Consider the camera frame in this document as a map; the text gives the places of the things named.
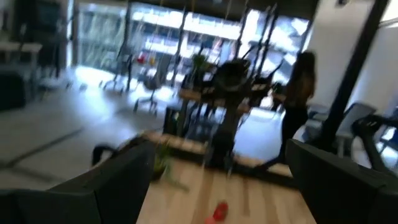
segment ceiling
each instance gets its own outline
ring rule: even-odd
[[[228,9],[228,2],[231,7],[227,20],[240,21],[243,15],[246,0],[222,0],[215,3],[214,0],[132,0],[132,2],[144,2],[148,4],[160,5],[172,9],[183,10],[186,6],[188,11],[205,14],[208,16],[225,18]],[[266,10],[268,6],[276,2],[280,6],[282,16],[298,17],[312,20],[317,9],[318,0],[248,0],[249,7],[260,11]]]

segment wooden desk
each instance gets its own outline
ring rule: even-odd
[[[172,177],[190,191],[165,180],[151,184],[137,224],[204,224],[222,200],[229,204],[227,224],[315,223],[298,191],[239,175],[227,178],[224,173],[179,160],[172,166]]]
[[[31,54],[32,66],[36,66],[37,54],[42,47],[43,45],[38,43],[24,43],[21,47],[21,44],[18,42],[0,41],[0,51],[6,53],[7,61],[9,60],[9,53],[21,51]]]
[[[201,93],[198,91],[193,91],[193,90],[185,90],[181,89],[178,92],[178,96],[183,100],[181,111],[180,111],[180,119],[178,119],[178,125],[177,125],[177,135],[182,136],[182,130],[183,126],[186,122],[186,116],[187,116],[187,106],[189,101],[196,101],[199,103],[206,103],[205,101],[201,100]],[[218,107],[224,107],[225,106],[225,101],[224,100],[215,100],[214,102],[211,102],[211,105],[213,106],[218,106]],[[242,115],[242,114],[247,114],[250,113],[251,107],[245,103],[241,103],[238,106],[237,113]]]
[[[201,93],[198,91],[181,89],[178,92],[178,96],[183,100],[190,100],[190,101],[195,101],[195,102],[206,103],[205,101],[201,100]],[[212,102],[211,105],[224,107],[225,100],[215,100],[214,103]],[[251,107],[245,103],[241,103],[238,107],[238,113],[242,113],[242,114],[250,113],[250,110],[251,110]]]

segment glass wall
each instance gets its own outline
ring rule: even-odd
[[[126,9],[81,3],[78,28],[78,63],[114,71],[123,42]]]
[[[248,15],[248,24],[256,24],[255,26],[247,26],[244,30],[242,38],[243,46],[239,53],[240,56],[245,54],[247,50],[258,45],[261,38],[264,24],[266,21],[266,14],[263,12],[252,10]],[[295,63],[297,54],[300,51],[302,42],[304,41],[304,33],[307,30],[308,21],[303,19],[291,18],[286,16],[279,16],[275,29],[271,36],[271,46],[267,53],[266,61],[262,68],[262,72],[267,73],[275,69],[278,64],[282,62],[280,70],[275,74],[274,80],[276,82],[287,82],[292,72],[292,66]],[[266,29],[263,43],[266,41],[269,34],[269,26]],[[256,50],[254,49],[248,58],[254,63],[256,58]],[[261,60],[257,61],[256,65],[253,65],[258,69]]]
[[[103,70],[111,69],[114,55],[123,42],[125,29],[129,32],[127,46],[137,55],[146,54],[158,58],[161,54],[177,53],[179,28],[183,21],[182,11],[134,3],[129,27],[124,24],[125,15],[126,8],[123,7],[81,4],[78,34],[80,64]],[[250,26],[244,29],[239,56],[243,56],[251,46],[258,44],[265,19],[264,13],[251,10],[247,19],[247,24]],[[287,82],[307,26],[308,21],[302,19],[284,16],[278,18],[271,37],[272,47],[262,68],[264,73],[275,69],[282,62],[282,67],[274,79]],[[182,60],[178,66],[181,75],[188,72],[191,66],[190,58],[201,46],[204,47],[203,52],[211,63],[222,63],[231,59],[236,50],[234,46],[241,26],[238,22],[190,12],[187,14],[183,29],[180,50]],[[253,50],[248,57],[254,62],[256,50]],[[259,64],[260,60],[253,67],[258,68]],[[170,72],[173,70],[173,65],[174,62],[170,64]]]

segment treadmill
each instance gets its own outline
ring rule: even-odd
[[[299,141],[287,145],[287,163],[317,223],[396,223],[398,178],[376,148],[374,134],[398,120],[369,115],[352,125],[371,168]]]

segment white wall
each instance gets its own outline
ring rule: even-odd
[[[398,24],[380,28],[349,103],[361,101],[388,113],[398,105]]]
[[[390,0],[386,11],[384,12],[383,17],[381,18],[381,21],[388,21],[391,19],[396,19],[398,18],[398,0]]]
[[[317,55],[318,83],[312,103],[330,106],[335,99],[353,49],[373,1],[350,1],[335,7],[321,0],[313,23],[308,50]]]

